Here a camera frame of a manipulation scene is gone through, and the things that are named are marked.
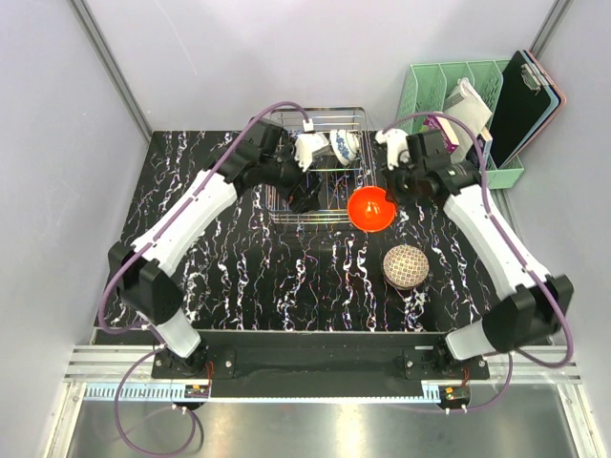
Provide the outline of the orange glossy bowl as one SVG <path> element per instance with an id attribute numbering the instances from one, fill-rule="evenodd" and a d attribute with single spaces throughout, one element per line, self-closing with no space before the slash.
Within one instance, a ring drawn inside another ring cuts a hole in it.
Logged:
<path id="1" fill-rule="evenodd" d="M 386 199 L 386 191 L 377 186 L 356 189 L 348 199 L 348 220 L 366 233 L 382 232 L 396 217 L 396 206 Z"/>

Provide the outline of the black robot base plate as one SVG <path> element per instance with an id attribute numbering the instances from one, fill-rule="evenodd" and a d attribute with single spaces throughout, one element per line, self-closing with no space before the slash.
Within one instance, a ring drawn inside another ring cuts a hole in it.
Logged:
<path id="1" fill-rule="evenodd" d="M 204 330 L 186 361 L 157 355 L 152 376 L 192 384 L 212 378 L 214 401 L 388 402 L 429 398 L 424 385 L 490 378 L 481 357 L 442 367 L 439 333 Z"/>

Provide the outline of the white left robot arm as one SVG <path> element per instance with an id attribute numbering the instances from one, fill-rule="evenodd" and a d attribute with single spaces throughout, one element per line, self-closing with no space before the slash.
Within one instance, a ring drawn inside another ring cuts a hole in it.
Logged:
<path id="1" fill-rule="evenodd" d="M 200 334 L 182 309 L 183 295 L 172 277 L 207 226 L 247 190 L 274 188 L 297 214 L 320 207 L 321 180 L 310 167 L 329 147 L 310 121 L 291 137 L 267 119 L 252 119 L 223 151 L 209 156 L 183 196 L 131 245 L 109 252 L 112 277 L 103 295 L 117 296 L 145 321 L 173 356 L 173 367 L 187 378 L 205 369 Z"/>

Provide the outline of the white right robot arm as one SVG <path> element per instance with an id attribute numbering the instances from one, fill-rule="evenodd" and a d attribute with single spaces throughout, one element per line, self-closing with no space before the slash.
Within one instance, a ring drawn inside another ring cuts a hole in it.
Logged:
<path id="1" fill-rule="evenodd" d="M 375 140 L 387 149 L 382 168 L 387 199 L 398 206 L 422 198 L 435 202 L 483 262 L 498 298 L 479 321 L 445 336 L 433 354 L 439 375 L 454 378 L 474 357 L 508 353 L 568 329 L 573 284 L 564 275 L 553 276 L 529 253 L 471 162 L 452 162 L 437 131 L 408 135 L 389 129 Z"/>

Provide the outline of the blue white patterned bowl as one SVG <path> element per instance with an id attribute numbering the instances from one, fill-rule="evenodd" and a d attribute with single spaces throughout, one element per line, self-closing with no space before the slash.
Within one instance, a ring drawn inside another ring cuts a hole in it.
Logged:
<path id="1" fill-rule="evenodd" d="M 348 167 L 361 154 L 360 138 L 353 131 L 331 130 L 329 141 L 333 153 L 344 167 Z"/>

